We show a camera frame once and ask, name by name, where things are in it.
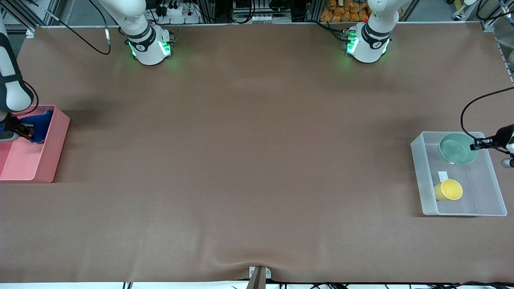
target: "table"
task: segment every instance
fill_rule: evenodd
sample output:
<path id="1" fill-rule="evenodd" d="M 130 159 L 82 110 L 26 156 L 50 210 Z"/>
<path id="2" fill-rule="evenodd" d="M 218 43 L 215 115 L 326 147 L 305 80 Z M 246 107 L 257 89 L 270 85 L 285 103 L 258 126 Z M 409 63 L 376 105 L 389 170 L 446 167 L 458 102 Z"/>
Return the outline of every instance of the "table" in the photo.
<path id="1" fill-rule="evenodd" d="M 105 47 L 101 29 L 79 32 Z M 514 282 L 504 218 L 423 216 L 410 151 L 512 83 L 479 24 L 403 24 L 377 63 L 316 25 L 184 27 L 145 67 L 65 29 L 22 47 L 24 78 L 71 126 L 56 180 L 1 185 L 0 281 Z M 512 123 L 512 95 L 465 125 Z"/>

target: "metal frame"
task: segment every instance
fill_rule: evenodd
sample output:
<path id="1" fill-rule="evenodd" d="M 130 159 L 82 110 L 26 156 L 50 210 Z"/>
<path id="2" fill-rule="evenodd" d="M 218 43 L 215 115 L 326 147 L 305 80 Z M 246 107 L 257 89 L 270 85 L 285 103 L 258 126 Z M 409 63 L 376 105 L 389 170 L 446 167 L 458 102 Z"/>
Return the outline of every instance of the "metal frame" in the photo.
<path id="1" fill-rule="evenodd" d="M 498 49 L 500 50 L 500 54 L 502 55 L 503 63 L 505 63 L 505 67 L 507 68 L 507 72 L 509 73 L 510 80 L 514 84 L 514 76 L 512 75 L 512 72 L 510 71 L 510 67 L 509 67 L 509 63 L 507 61 L 507 58 L 503 54 L 502 47 L 500 46 L 500 41 L 496 37 L 496 33 L 494 31 L 492 32 L 492 34 L 494 35 L 494 39 L 496 40 L 496 44 L 498 45 Z"/>
<path id="2" fill-rule="evenodd" d="M 291 9 L 285 9 L 283 11 L 275 11 L 269 7 L 272 0 L 255 0 L 255 15 L 258 16 L 259 14 L 269 14 L 269 15 L 286 15 L 291 16 L 290 12 Z M 253 5 L 251 7 L 244 7 L 244 8 L 238 8 L 236 6 L 236 1 L 232 2 L 232 15 L 233 18 L 246 18 L 249 14 L 251 14 L 253 11 Z"/>
<path id="3" fill-rule="evenodd" d="M 61 2 L 61 0 L 51 0 L 48 11 L 55 13 Z M 20 23 L 20 25 L 6 25 L 6 29 L 10 33 L 25 33 L 26 30 L 34 32 L 36 27 L 50 25 L 53 20 L 47 14 L 40 19 L 24 1 L 2 0 L 0 6 Z"/>
<path id="4" fill-rule="evenodd" d="M 324 8 L 325 0 L 312 0 L 305 14 L 305 21 L 319 21 L 321 11 L 323 11 Z"/>
<path id="5" fill-rule="evenodd" d="M 514 0 L 504 0 L 504 3 L 505 5 L 507 5 L 507 7 L 509 8 L 509 10 L 511 10 L 512 8 L 514 8 Z M 497 15 L 500 15 L 502 14 L 502 10 L 500 9 L 500 5 L 496 5 L 496 7 L 490 12 L 490 14 L 487 16 L 488 18 L 489 17 L 495 17 Z M 482 24 L 482 27 L 484 28 L 484 31 L 492 31 L 494 30 L 494 25 L 496 24 L 496 22 L 498 22 L 498 20 L 500 20 L 500 18 L 498 19 L 495 19 L 495 20 L 488 20 L 488 21 L 484 21 L 484 23 Z"/>
<path id="6" fill-rule="evenodd" d="M 407 19 L 409 19 L 409 17 L 411 16 L 412 12 L 414 11 L 414 9 L 416 8 L 416 6 L 419 4 L 419 1 L 420 0 L 414 0 L 412 1 L 409 6 L 407 7 L 407 9 L 405 10 L 405 12 L 403 13 L 403 17 L 400 19 L 400 21 L 407 21 Z"/>
<path id="7" fill-rule="evenodd" d="M 202 19 L 204 23 L 212 23 L 212 19 L 214 19 L 214 11 L 215 11 L 215 2 L 210 0 L 196 0 L 200 11 L 205 14 L 202 15 Z"/>

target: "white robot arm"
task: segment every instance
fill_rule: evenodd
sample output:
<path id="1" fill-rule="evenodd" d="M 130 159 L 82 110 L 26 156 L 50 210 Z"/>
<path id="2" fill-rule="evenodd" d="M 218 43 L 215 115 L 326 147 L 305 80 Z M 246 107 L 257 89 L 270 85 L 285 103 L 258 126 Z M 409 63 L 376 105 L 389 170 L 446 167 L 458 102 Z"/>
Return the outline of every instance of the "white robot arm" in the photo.
<path id="1" fill-rule="evenodd" d="M 99 0 L 118 22 L 129 40 L 134 57 L 144 65 L 155 65 L 171 56 L 173 39 L 170 32 L 150 25 L 144 16 L 145 0 Z"/>
<path id="2" fill-rule="evenodd" d="M 368 22 L 352 28 L 346 53 L 360 62 L 372 63 L 386 52 L 389 37 L 399 20 L 398 9 L 411 0 L 368 0 L 372 14 Z"/>
<path id="3" fill-rule="evenodd" d="M 0 112 L 20 112 L 28 108 L 34 95 L 22 79 L 16 56 L 12 50 L 2 18 L 0 17 Z"/>
<path id="4" fill-rule="evenodd" d="M 33 100 L 34 94 L 23 81 L 0 16 L 0 141 L 19 136 L 32 138 L 33 128 L 23 125 L 12 113 L 27 109 Z"/>
<path id="5" fill-rule="evenodd" d="M 474 138 L 474 144 L 471 150 L 480 149 L 506 149 L 510 157 L 502 160 L 501 164 L 504 168 L 514 168 L 514 124 L 499 129 L 495 135 L 486 138 Z"/>
<path id="6" fill-rule="evenodd" d="M 145 0 L 100 0 L 100 3 L 119 23 L 132 53 L 142 64 L 155 65 L 171 56 L 170 32 L 148 23 L 144 17 Z M 34 128 L 21 123 L 19 114 L 13 114 L 28 109 L 33 100 L 34 93 L 22 78 L 0 17 L 0 141 L 16 140 L 20 136 L 34 141 Z"/>

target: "black cable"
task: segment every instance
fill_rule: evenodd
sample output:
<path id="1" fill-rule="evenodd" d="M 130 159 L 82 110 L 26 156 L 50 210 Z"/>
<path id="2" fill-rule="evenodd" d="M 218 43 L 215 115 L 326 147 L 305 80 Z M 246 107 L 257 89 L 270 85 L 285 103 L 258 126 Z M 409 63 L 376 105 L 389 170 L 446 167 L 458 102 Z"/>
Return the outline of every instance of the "black cable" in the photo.
<path id="1" fill-rule="evenodd" d="M 114 19 L 114 17 L 112 15 L 109 14 L 109 16 L 111 17 L 111 19 L 114 21 L 114 24 L 116 25 L 119 25 L 118 22 L 116 21 L 116 19 Z"/>
<path id="2" fill-rule="evenodd" d="M 134 283 L 133 282 L 124 282 L 123 289 L 125 289 L 125 285 L 127 285 L 126 289 L 132 289 L 132 285 L 134 285 Z"/>
<path id="3" fill-rule="evenodd" d="M 227 16 L 227 20 L 230 20 L 230 22 L 232 23 L 236 23 L 236 24 L 245 24 L 247 23 L 248 21 L 252 20 L 252 18 L 255 16 L 255 9 L 256 9 L 256 6 L 255 6 L 255 0 L 252 0 L 252 4 L 253 4 L 253 12 L 252 12 L 252 4 L 250 4 L 250 8 L 249 8 L 249 12 L 250 14 L 248 14 L 248 17 L 246 17 L 246 19 L 243 21 L 243 22 L 237 22 L 235 21 L 231 16 L 230 16 L 230 9 L 226 9 L 228 6 L 227 6 L 227 3 L 231 3 L 232 1 L 231 0 L 227 0 L 225 1 L 225 15 Z"/>
<path id="4" fill-rule="evenodd" d="M 269 2 L 269 8 L 273 11 L 278 11 L 278 12 L 282 12 L 282 11 L 285 11 L 287 9 L 291 9 L 292 7 L 292 0 L 289 0 L 288 4 L 287 5 L 284 5 L 284 6 L 281 6 L 281 5 L 277 5 L 277 1 L 278 0 L 271 0 Z"/>
<path id="5" fill-rule="evenodd" d="M 464 113 L 466 112 L 466 110 L 468 109 L 468 107 L 469 107 L 470 105 L 472 105 L 473 103 L 475 103 L 476 101 L 481 100 L 481 99 L 486 98 L 486 97 L 491 96 L 491 95 L 495 95 L 495 94 L 499 94 L 499 93 L 502 93 L 502 92 L 510 91 L 510 90 L 512 90 L 512 89 L 514 89 L 514 86 L 513 86 L 513 87 L 509 87 L 509 88 L 505 88 L 505 89 L 501 89 L 501 90 L 499 90 L 499 91 L 495 91 L 495 92 L 492 92 L 492 93 L 488 93 L 488 94 L 482 95 L 482 96 L 480 96 L 480 97 L 477 97 L 477 98 L 473 99 L 472 101 L 470 101 L 470 102 L 469 102 L 469 103 L 464 107 L 464 109 L 463 109 L 463 110 L 462 110 L 462 112 L 461 112 L 461 129 L 462 129 L 462 131 L 463 131 L 464 133 L 466 133 L 468 136 L 470 136 L 471 138 L 473 138 L 475 141 L 479 141 L 480 143 L 482 143 L 483 145 L 487 146 L 488 148 L 495 149 L 495 150 L 497 150 L 497 151 L 499 151 L 499 152 L 502 152 L 502 153 L 504 153 L 504 154 L 510 154 L 510 152 L 507 152 L 507 151 L 504 151 L 504 150 L 500 150 L 499 148 L 495 148 L 495 147 L 491 146 L 490 144 L 485 143 L 485 142 L 483 142 L 483 141 L 481 141 L 481 140 L 477 139 L 476 137 L 472 136 L 468 131 L 466 131 L 466 129 L 464 128 Z"/>
<path id="6" fill-rule="evenodd" d="M 334 33 L 334 31 L 332 30 L 332 27 L 330 27 L 330 23 L 329 23 L 329 22 L 327 22 L 326 24 L 327 24 L 327 26 L 328 26 L 328 29 L 330 30 L 330 33 L 332 33 L 332 36 L 334 36 L 337 40 L 342 41 L 342 42 L 349 42 L 349 41 L 344 40 L 344 39 L 340 38 L 339 36 L 337 36 L 337 35 Z"/>
<path id="7" fill-rule="evenodd" d="M 154 20 L 154 24 L 157 24 L 157 19 L 155 19 L 154 12 L 151 9 L 149 9 L 149 10 L 150 10 L 150 13 L 152 14 L 152 19 Z"/>
<path id="8" fill-rule="evenodd" d="M 305 18 L 305 14 L 302 16 L 298 16 L 298 17 L 286 17 L 286 19 L 301 19 L 301 18 Z"/>
<path id="9" fill-rule="evenodd" d="M 316 20 L 310 20 L 308 22 L 312 22 L 312 23 L 316 23 L 318 24 L 318 26 L 320 26 L 321 28 L 325 29 L 325 30 L 328 30 L 330 31 L 330 29 L 328 27 L 326 27 L 325 25 L 321 24 L 320 22 L 316 21 Z M 340 30 L 340 29 L 332 29 L 332 31 L 335 31 L 335 32 L 343 32 L 343 30 Z"/>
<path id="10" fill-rule="evenodd" d="M 446 285 L 444 284 L 426 284 L 427 286 L 431 288 L 437 288 L 437 289 L 457 289 L 458 287 L 465 286 L 465 285 L 472 285 L 472 286 L 491 286 L 496 289 L 506 289 L 505 286 L 512 286 L 511 283 L 502 283 L 502 282 L 493 282 L 493 283 L 482 283 L 482 282 L 475 282 L 475 281 L 468 281 L 464 283 L 459 284 L 451 284 L 448 283 Z"/>
<path id="11" fill-rule="evenodd" d="M 107 20 L 105 19 L 105 16 L 103 15 L 102 11 L 100 11 L 100 8 L 98 8 L 98 6 L 96 6 L 95 3 L 93 3 L 93 1 L 91 1 L 91 0 L 89 0 L 89 3 L 91 3 L 91 5 L 93 5 L 93 7 L 98 11 L 98 13 L 100 13 L 100 16 L 102 16 L 103 22 L 105 24 L 107 24 Z"/>
<path id="12" fill-rule="evenodd" d="M 20 113 L 20 114 L 14 114 L 13 116 L 22 116 L 22 115 L 27 115 L 29 113 L 33 113 L 35 111 L 35 109 L 38 108 L 39 106 L 39 95 L 38 93 L 35 91 L 34 87 L 32 87 L 32 85 L 30 85 L 30 83 L 26 82 L 25 80 L 23 81 L 23 83 L 25 83 L 26 86 L 28 86 L 31 90 L 32 90 L 32 93 L 34 93 L 34 97 L 35 97 L 35 106 L 28 112 L 24 112 L 24 113 Z"/>
<path id="13" fill-rule="evenodd" d="M 476 18 L 478 18 L 478 19 L 480 19 L 480 20 L 482 20 L 482 21 L 495 20 L 495 19 L 498 19 L 498 18 L 500 18 L 500 17 L 503 17 L 503 16 L 509 15 L 509 14 L 511 14 L 511 13 L 514 13 L 514 11 L 508 11 L 507 13 L 502 13 L 502 14 L 500 14 L 500 15 L 498 15 L 498 16 L 495 16 L 495 17 L 481 17 L 481 16 L 479 15 L 479 12 L 480 12 L 480 10 L 481 10 L 483 7 L 484 7 L 484 5 L 482 5 L 482 0 L 480 0 L 480 1 L 479 1 L 479 5 L 478 5 L 478 7 L 477 7 L 477 9 L 476 9 Z"/>
<path id="14" fill-rule="evenodd" d="M 109 46 L 109 49 L 107 52 L 102 52 L 100 50 L 98 50 L 95 46 L 93 46 L 91 43 L 89 43 L 85 38 L 83 38 L 80 34 L 78 34 L 75 30 L 73 30 L 73 28 L 69 27 L 66 23 L 64 23 L 62 20 L 60 20 L 57 16 L 55 16 L 53 13 L 51 13 L 50 11 L 46 10 L 45 8 L 39 6 L 36 2 L 34 2 L 33 0 L 27 0 L 28 2 L 36 5 L 37 7 L 39 7 L 41 10 L 45 11 L 46 13 L 48 13 L 48 15 L 52 16 L 57 22 L 61 23 L 62 25 L 64 25 L 66 28 L 68 28 L 71 32 L 73 32 L 78 38 L 80 38 L 82 41 L 84 41 L 87 45 L 89 45 L 89 47 L 91 47 L 92 49 L 94 49 L 96 52 L 102 54 L 102 55 L 109 55 L 111 53 L 111 39 L 107 36 L 107 33 L 108 33 L 108 27 L 107 27 L 107 20 L 105 19 L 105 16 L 103 15 L 103 13 L 100 11 L 100 9 L 93 3 L 91 2 L 91 0 L 89 0 L 89 2 L 98 10 L 98 12 L 100 13 L 100 15 L 102 15 L 102 19 L 104 21 L 104 26 L 105 26 L 105 31 L 106 31 L 106 38 L 107 38 L 107 44 Z"/>

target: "wire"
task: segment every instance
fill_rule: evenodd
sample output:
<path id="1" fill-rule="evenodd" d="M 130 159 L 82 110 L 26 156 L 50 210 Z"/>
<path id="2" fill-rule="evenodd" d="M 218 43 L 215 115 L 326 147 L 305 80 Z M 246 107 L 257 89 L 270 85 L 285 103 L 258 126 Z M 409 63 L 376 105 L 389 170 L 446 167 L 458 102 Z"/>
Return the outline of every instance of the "wire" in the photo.
<path id="1" fill-rule="evenodd" d="M 104 26 L 105 26 L 105 38 L 107 39 L 107 44 L 109 46 L 109 49 L 107 52 L 102 52 L 100 50 L 98 50 L 95 46 L 93 46 L 91 43 L 89 43 L 85 38 L 83 38 L 80 34 L 78 34 L 75 30 L 73 30 L 73 28 L 69 27 L 66 23 L 64 23 L 62 20 L 60 20 L 57 16 L 55 16 L 52 12 L 48 11 L 47 9 L 39 6 L 36 2 L 34 2 L 33 0 L 27 0 L 28 2 L 36 5 L 37 7 L 39 7 L 41 10 L 45 11 L 48 15 L 52 16 L 57 22 L 61 23 L 62 25 L 64 25 L 66 28 L 68 28 L 71 32 L 73 32 L 78 38 L 80 38 L 82 41 L 84 41 L 87 45 L 89 45 L 89 47 L 91 47 L 92 49 L 94 49 L 96 52 L 102 54 L 102 55 L 109 55 L 111 53 L 111 38 L 109 36 L 109 29 L 108 29 L 108 26 L 107 26 L 107 20 L 105 19 L 105 16 L 103 15 L 102 11 L 100 11 L 100 9 L 91 1 L 89 0 L 89 2 L 98 10 L 98 12 L 100 13 L 100 15 L 102 15 L 102 19 L 104 21 Z"/>
<path id="2" fill-rule="evenodd" d="M 22 116 L 22 115 L 27 115 L 29 113 L 33 113 L 35 111 L 35 109 L 37 109 L 38 106 L 39 106 L 39 95 L 35 91 L 34 87 L 32 87 L 32 85 L 30 85 L 30 83 L 26 82 L 25 80 L 23 81 L 23 83 L 25 83 L 25 85 L 28 86 L 32 90 L 32 93 L 34 93 L 35 106 L 30 111 L 28 111 L 28 112 L 19 113 L 19 114 L 13 114 L 13 116 Z"/>
<path id="3" fill-rule="evenodd" d="M 152 20 L 153 20 L 154 24 L 157 24 L 157 19 L 155 19 L 154 11 L 152 9 L 147 9 L 145 12 L 145 15 L 148 14 L 148 11 L 150 11 L 150 15 L 152 15 Z"/>
<path id="4" fill-rule="evenodd" d="M 496 20 L 496 19 L 498 19 L 498 18 L 500 18 L 500 17 L 507 16 L 507 15 L 509 15 L 509 14 L 511 14 L 511 13 L 514 13 L 514 11 L 508 11 L 508 12 L 506 12 L 506 13 L 502 13 L 502 14 L 500 14 L 500 15 L 498 15 L 498 16 L 494 16 L 494 17 L 481 17 L 481 16 L 479 15 L 479 12 L 480 12 L 480 10 L 481 10 L 483 7 L 484 7 L 484 5 L 482 5 L 482 0 L 480 0 L 480 1 L 479 1 L 478 8 L 476 9 L 476 18 L 478 18 L 478 19 L 480 19 L 480 20 L 482 20 L 482 21 Z"/>
<path id="5" fill-rule="evenodd" d="M 348 40 L 344 40 L 343 38 L 340 38 L 339 36 L 337 36 L 334 33 L 334 31 L 332 30 L 332 27 L 330 27 L 330 23 L 329 22 L 327 22 L 326 24 L 328 25 L 328 29 L 330 30 L 330 33 L 332 33 L 332 36 L 334 36 L 337 40 L 342 41 L 342 42 L 349 42 Z"/>
<path id="6" fill-rule="evenodd" d="M 477 98 L 475 98 L 475 99 L 471 100 L 471 101 L 470 101 L 470 102 L 469 102 L 469 103 L 464 107 L 464 109 L 463 109 L 463 110 L 462 110 L 462 112 L 461 112 L 461 129 L 462 129 L 462 131 L 463 131 L 464 133 L 466 133 L 468 136 L 470 136 L 471 138 L 473 138 L 475 141 L 479 141 L 481 144 L 483 144 L 483 145 L 485 145 L 485 146 L 487 146 L 487 147 L 489 147 L 489 148 L 491 148 L 491 149 L 495 149 L 495 150 L 497 150 L 497 151 L 499 151 L 499 152 L 502 152 L 502 153 L 504 153 L 504 154 L 510 154 L 510 152 L 507 152 L 507 151 L 504 151 L 504 150 L 500 150 L 499 148 L 495 148 L 495 147 L 491 146 L 490 144 L 488 144 L 488 143 L 485 143 L 485 142 L 481 141 L 480 139 L 478 139 L 478 138 L 476 138 L 476 137 L 472 136 L 472 135 L 471 135 L 471 134 L 470 134 L 470 133 L 469 133 L 469 132 L 464 128 L 464 113 L 466 112 L 466 110 L 468 109 L 468 107 L 469 107 L 470 105 L 472 105 L 473 103 L 475 103 L 476 101 L 481 100 L 481 99 L 486 98 L 486 97 L 491 96 L 491 95 L 495 95 L 495 94 L 499 94 L 499 93 L 502 93 L 502 92 L 510 91 L 510 90 L 512 90 L 512 89 L 514 89 L 514 86 L 513 86 L 513 87 L 509 87 L 509 88 L 505 88 L 505 89 L 501 89 L 501 90 L 499 90 L 499 91 L 495 91 L 495 92 L 492 92 L 492 93 L 488 93 L 488 94 L 482 95 L 482 96 L 480 96 L 480 97 L 477 97 Z"/>
<path id="7" fill-rule="evenodd" d="M 127 288 L 126 289 L 131 289 L 132 288 L 132 285 L 134 285 L 133 282 L 124 282 L 123 283 L 123 289 L 125 289 L 125 285 L 127 284 Z"/>
<path id="8" fill-rule="evenodd" d="M 271 1 L 269 2 L 269 8 L 270 8 L 271 10 L 273 10 L 273 11 L 282 12 L 282 11 L 285 11 L 285 10 L 287 10 L 287 9 L 291 9 L 291 7 L 292 7 L 292 5 L 293 5 L 291 0 L 289 1 L 289 3 L 288 3 L 287 5 L 284 5 L 284 6 L 282 6 L 282 5 L 278 5 L 278 4 L 277 4 L 277 2 L 278 2 L 278 1 L 279 1 L 279 0 L 271 0 Z"/>
<path id="9" fill-rule="evenodd" d="M 109 14 L 109 16 L 111 17 L 111 19 L 114 21 L 114 24 L 116 25 L 119 25 L 118 22 L 116 21 L 116 19 L 114 19 L 114 17 L 112 15 Z"/>
<path id="10" fill-rule="evenodd" d="M 325 29 L 325 30 L 329 30 L 329 31 L 330 31 L 330 28 L 328 28 L 327 26 L 325 26 L 325 25 L 321 24 L 320 22 L 318 22 L 318 21 L 316 21 L 316 20 L 311 20 L 311 21 L 308 21 L 308 22 L 316 23 L 316 24 L 318 24 L 318 26 L 320 26 L 321 28 L 323 28 L 323 29 Z M 332 31 L 334 31 L 334 32 L 340 32 L 340 33 L 342 33 L 342 32 L 343 32 L 343 30 L 341 30 L 341 29 L 332 29 Z"/>
<path id="11" fill-rule="evenodd" d="M 178 32 L 177 32 L 177 37 L 174 37 L 173 39 L 173 44 L 175 44 L 175 42 L 178 41 L 178 37 L 180 36 L 180 32 L 182 31 L 182 24 L 180 25 L 180 27 L 178 28 Z"/>
<path id="12" fill-rule="evenodd" d="M 227 3 L 231 3 L 232 1 L 228 0 L 228 1 L 225 1 L 225 8 L 227 8 Z M 225 9 L 225 15 L 227 16 L 227 20 L 230 20 L 232 23 L 236 23 L 236 24 L 245 24 L 247 23 L 248 21 L 252 20 L 252 18 L 255 16 L 255 0 L 252 0 L 252 4 L 253 4 L 253 12 L 252 12 L 252 6 L 250 5 L 250 8 L 249 8 L 249 11 L 250 11 L 250 14 L 248 15 L 248 17 L 246 17 L 246 19 L 243 21 L 243 22 L 237 22 L 236 20 L 234 20 L 229 14 L 230 14 L 230 9 Z"/>

